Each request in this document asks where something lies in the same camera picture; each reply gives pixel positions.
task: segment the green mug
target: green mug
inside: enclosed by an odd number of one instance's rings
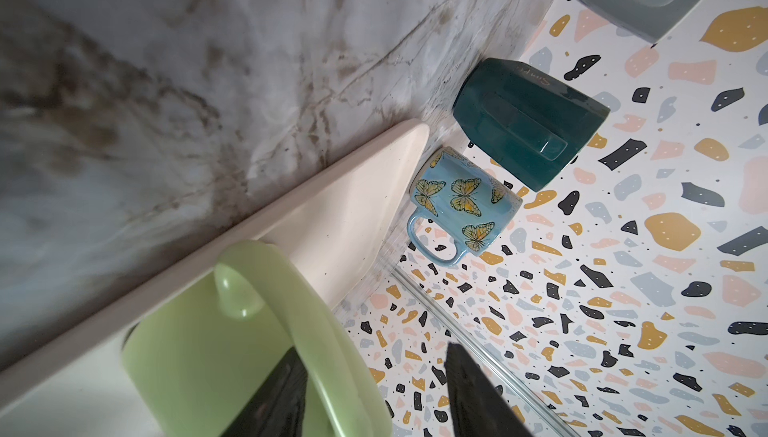
[[[217,437],[291,347],[309,375],[302,435],[392,434],[356,347],[274,245],[227,248],[214,272],[139,323],[122,360],[166,435]]]

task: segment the gray mug handle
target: gray mug handle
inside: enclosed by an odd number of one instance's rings
[[[461,240],[456,240],[454,237],[453,243],[456,245],[456,255],[453,256],[451,259],[441,259],[440,257],[437,257],[432,251],[428,250],[426,247],[422,245],[422,241],[418,240],[418,237],[416,236],[416,219],[423,218],[423,219],[429,219],[429,216],[424,214],[420,209],[416,209],[413,214],[411,214],[411,217],[408,219],[408,225],[406,226],[406,230],[408,231],[408,238],[411,239],[411,242],[413,242],[413,245],[416,246],[416,248],[423,253],[427,259],[430,259],[432,262],[436,263],[440,267],[452,267],[455,266],[459,260],[464,257],[464,255],[469,251],[469,247],[467,247]]]

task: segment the blue mug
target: blue mug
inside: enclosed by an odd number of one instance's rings
[[[444,147],[433,154],[411,183],[416,210],[408,219],[408,237],[427,259],[439,266],[456,265],[467,252],[485,252],[512,221],[523,203],[472,161]],[[416,220],[432,219],[453,237],[456,255],[441,259],[416,237]]]

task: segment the mug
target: mug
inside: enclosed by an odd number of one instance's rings
[[[407,231],[416,248],[439,266],[451,267],[467,252],[485,252],[513,219],[523,200],[472,161],[444,147],[433,154],[411,183],[416,210]],[[416,237],[416,219],[432,219],[456,244],[452,259],[441,259]]]

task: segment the marble countertop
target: marble countertop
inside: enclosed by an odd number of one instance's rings
[[[551,1],[0,0],[0,369],[401,120],[461,139]]]

